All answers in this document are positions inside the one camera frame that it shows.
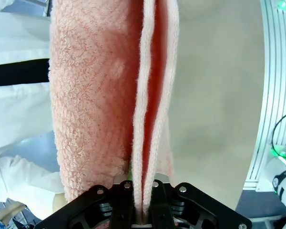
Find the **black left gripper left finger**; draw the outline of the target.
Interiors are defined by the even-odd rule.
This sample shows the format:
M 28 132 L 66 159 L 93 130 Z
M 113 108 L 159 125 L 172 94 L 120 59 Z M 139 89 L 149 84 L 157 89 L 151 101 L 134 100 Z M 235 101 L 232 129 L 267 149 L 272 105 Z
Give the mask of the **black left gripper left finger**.
M 133 182 L 118 175 L 110 189 L 95 185 L 38 223 L 36 229 L 130 229 L 134 219 Z

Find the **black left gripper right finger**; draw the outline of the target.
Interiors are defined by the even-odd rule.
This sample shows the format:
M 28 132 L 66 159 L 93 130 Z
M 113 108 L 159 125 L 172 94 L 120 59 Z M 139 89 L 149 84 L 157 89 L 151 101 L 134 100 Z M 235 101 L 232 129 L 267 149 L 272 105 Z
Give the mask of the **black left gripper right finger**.
M 252 222 L 193 185 L 157 173 L 148 209 L 153 229 L 251 229 Z

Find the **person's right hand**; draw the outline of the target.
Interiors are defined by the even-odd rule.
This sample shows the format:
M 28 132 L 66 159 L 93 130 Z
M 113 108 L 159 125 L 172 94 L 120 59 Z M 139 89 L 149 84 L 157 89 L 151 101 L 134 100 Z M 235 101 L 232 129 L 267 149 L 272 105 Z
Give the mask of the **person's right hand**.
M 52 211 L 53 213 L 61 209 L 67 204 L 64 193 L 55 194 L 53 198 Z

